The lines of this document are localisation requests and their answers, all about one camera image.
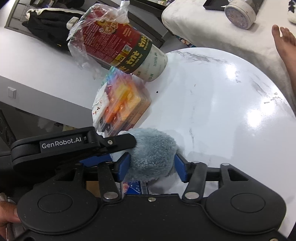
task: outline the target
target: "white cylinder lid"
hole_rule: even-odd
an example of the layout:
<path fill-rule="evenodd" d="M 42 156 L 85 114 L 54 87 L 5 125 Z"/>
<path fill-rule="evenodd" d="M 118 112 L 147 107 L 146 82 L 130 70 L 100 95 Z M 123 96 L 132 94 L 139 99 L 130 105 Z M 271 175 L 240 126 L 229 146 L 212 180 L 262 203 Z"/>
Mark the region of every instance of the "white cylinder lid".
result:
<path fill-rule="evenodd" d="M 230 22 L 242 29 L 248 29 L 256 20 L 254 9 L 242 0 L 231 1 L 224 12 Z"/>

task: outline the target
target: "white blanket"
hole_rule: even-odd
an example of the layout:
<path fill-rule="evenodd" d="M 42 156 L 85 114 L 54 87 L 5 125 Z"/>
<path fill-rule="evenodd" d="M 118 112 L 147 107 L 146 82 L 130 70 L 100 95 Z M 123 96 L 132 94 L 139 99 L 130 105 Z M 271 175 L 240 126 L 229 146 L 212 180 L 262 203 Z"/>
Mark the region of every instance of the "white blanket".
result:
<path fill-rule="evenodd" d="M 271 34 L 273 24 L 287 27 L 296 34 L 296 25 L 287 19 L 289 0 L 264 0 L 255 23 L 248 30 L 234 26 L 222 11 L 204 9 L 204 2 L 175 0 L 163 11 L 163 24 L 197 47 L 224 50 L 254 64 L 277 85 L 295 112 L 289 76 Z"/>

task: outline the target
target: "green label band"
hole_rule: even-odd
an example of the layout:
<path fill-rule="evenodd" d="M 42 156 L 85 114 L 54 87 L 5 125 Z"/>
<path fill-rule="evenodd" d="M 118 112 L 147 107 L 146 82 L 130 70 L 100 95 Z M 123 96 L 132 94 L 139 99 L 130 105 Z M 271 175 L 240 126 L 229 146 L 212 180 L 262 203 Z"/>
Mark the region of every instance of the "green label band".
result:
<path fill-rule="evenodd" d="M 134 72 L 146 59 L 151 47 L 152 42 L 142 35 L 137 45 L 133 47 L 130 53 L 125 57 L 124 61 L 117 65 L 116 68 L 126 74 Z"/>

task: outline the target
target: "qr code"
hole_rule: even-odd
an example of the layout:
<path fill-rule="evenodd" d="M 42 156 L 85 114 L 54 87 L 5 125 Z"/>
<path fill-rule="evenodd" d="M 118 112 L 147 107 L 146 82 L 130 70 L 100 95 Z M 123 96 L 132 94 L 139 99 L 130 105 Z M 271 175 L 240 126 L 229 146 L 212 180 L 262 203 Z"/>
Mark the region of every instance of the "qr code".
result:
<path fill-rule="evenodd" d="M 122 52 L 129 54 L 129 52 L 131 51 L 131 47 L 128 45 L 125 45 L 122 49 Z"/>

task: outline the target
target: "bare foot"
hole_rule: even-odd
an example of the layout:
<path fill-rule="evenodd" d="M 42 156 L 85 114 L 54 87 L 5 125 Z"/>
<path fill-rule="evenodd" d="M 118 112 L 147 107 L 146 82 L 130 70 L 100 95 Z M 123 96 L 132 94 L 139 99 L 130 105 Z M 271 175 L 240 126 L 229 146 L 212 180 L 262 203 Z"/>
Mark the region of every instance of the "bare foot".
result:
<path fill-rule="evenodd" d="M 277 25 L 272 26 L 271 32 L 279 56 L 282 58 L 290 76 L 294 94 L 296 94 L 296 38 L 289 29 L 283 27 L 280 29 L 282 37 Z"/>

